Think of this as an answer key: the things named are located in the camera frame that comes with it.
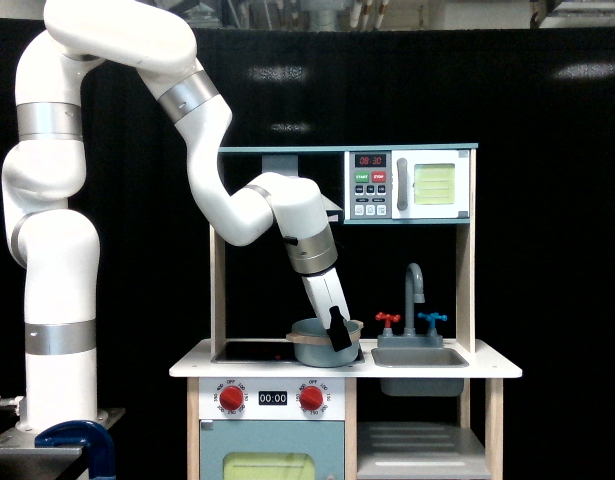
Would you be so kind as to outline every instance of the oven window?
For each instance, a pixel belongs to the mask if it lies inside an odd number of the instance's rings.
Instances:
[[[223,480],[315,480],[314,460],[304,453],[233,452],[223,460]]]
[[[414,167],[414,203],[447,205],[456,201],[456,165],[418,164]]]

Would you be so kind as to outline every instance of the stove knob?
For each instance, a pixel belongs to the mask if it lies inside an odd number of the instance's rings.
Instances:
[[[220,404],[225,410],[237,410],[243,404],[243,392],[233,385],[220,392]]]
[[[318,387],[305,387],[298,401],[305,410],[318,410],[323,404],[323,394]]]

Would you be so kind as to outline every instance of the red button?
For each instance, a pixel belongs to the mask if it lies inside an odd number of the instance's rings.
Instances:
[[[373,183],[385,183],[387,181],[386,172],[371,172],[371,181]]]
[[[323,394],[318,387],[305,387],[298,397],[300,406],[305,410],[318,410],[323,404]]]
[[[220,392],[219,400],[225,410],[237,410],[243,404],[243,392],[231,385]]]

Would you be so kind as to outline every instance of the sink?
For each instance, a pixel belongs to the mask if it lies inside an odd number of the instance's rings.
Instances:
[[[379,367],[455,368],[469,365],[451,348],[374,348],[371,354]],[[464,386],[462,378],[380,379],[380,389],[391,397],[457,397]]]
[[[451,348],[374,348],[379,367],[467,367],[469,363]]]

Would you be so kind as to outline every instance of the gray faucet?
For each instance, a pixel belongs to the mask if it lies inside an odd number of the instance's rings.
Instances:
[[[417,263],[410,263],[405,274],[405,330],[404,337],[416,335],[414,328],[414,303],[425,303],[423,272]]]
[[[408,348],[443,346],[443,337],[433,332],[427,335],[416,335],[414,328],[414,304],[425,303],[423,293],[423,274],[417,263],[410,263],[405,274],[405,330],[402,335],[394,335],[391,329],[385,328],[382,335],[378,335],[379,348]]]

